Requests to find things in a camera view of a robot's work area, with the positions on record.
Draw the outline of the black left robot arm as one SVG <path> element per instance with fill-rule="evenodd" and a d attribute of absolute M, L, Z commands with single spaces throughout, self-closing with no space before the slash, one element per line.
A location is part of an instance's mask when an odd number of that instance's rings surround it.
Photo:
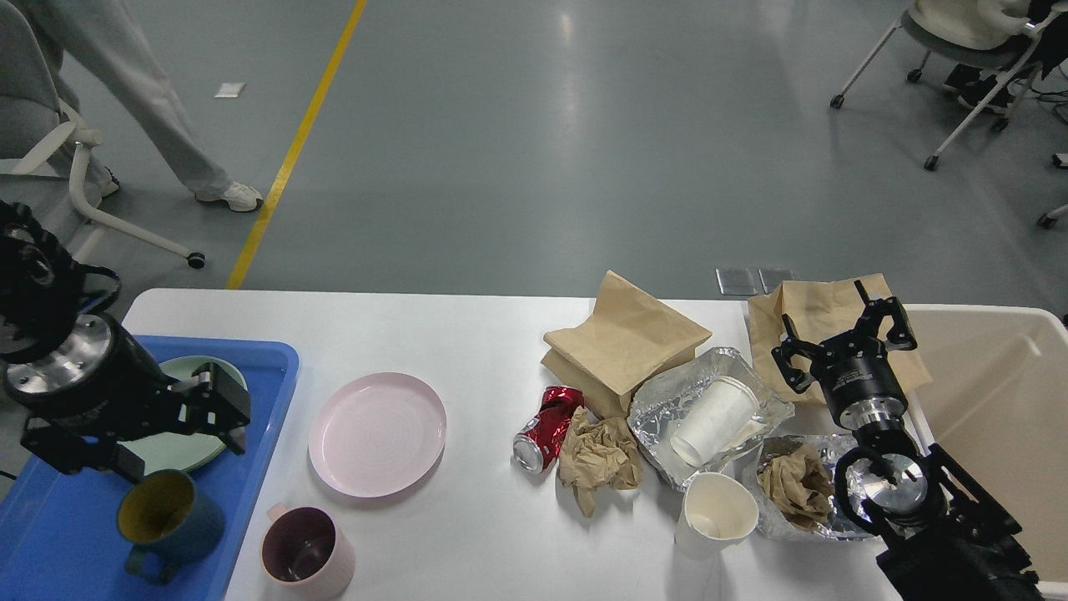
<path fill-rule="evenodd" d="M 248 393 L 214 361 L 183 379 L 107 315 L 113 292 L 90 290 L 113 270 L 75 260 L 23 203 L 3 203 L 3 391 L 29 413 L 22 445 L 61 472 L 144 478 L 127 442 L 211 434 L 245 453 Z"/>

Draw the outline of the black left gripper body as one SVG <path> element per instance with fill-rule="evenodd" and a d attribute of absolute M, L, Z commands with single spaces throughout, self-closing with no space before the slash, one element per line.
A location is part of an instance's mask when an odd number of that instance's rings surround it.
<path fill-rule="evenodd" d="M 174 382 L 114 318 L 78 316 L 56 350 L 20 366 L 20 442 L 61 474 L 142 477 L 144 460 L 122 444 L 170 429 L 155 404 Z"/>

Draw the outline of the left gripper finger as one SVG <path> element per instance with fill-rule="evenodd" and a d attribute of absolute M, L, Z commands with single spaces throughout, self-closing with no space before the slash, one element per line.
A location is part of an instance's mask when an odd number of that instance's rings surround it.
<path fill-rule="evenodd" d="M 245 427 L 250 425 L 251 396 L 220 362 L 203 362 L 187 379 L 176 381 L 173 431 L 214 434 L 235 454 L 245 454 Z"/>

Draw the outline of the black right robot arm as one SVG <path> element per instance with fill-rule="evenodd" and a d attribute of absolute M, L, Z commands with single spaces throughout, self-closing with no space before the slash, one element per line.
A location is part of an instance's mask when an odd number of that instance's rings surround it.
<path fill-rule="evenodd" d="M 783 316 L 772 350 L 789 388 L 814 383 L 836 426 L 857 442 L 833 472 L 841 513 L 884 540 L 876 562 L 904 600 L 1039 600 L 1021 526 L 945 449 L 905 431 L 908 402 L 889 352 L 918 346 L 896 297 L 870 298 L 854 327 L 818 343 Z"/>

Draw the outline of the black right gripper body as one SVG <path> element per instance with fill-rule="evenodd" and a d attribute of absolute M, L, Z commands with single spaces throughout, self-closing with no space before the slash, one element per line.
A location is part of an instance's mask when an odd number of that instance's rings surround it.
<path fill-rule="evenodd" d="M 859 430 L 881 423 L 904 427 L 904 388 L 889 365 L 882 341 L 846 331 L 808 351 L 808 371 L 821 388 L 835 425 Z"/>

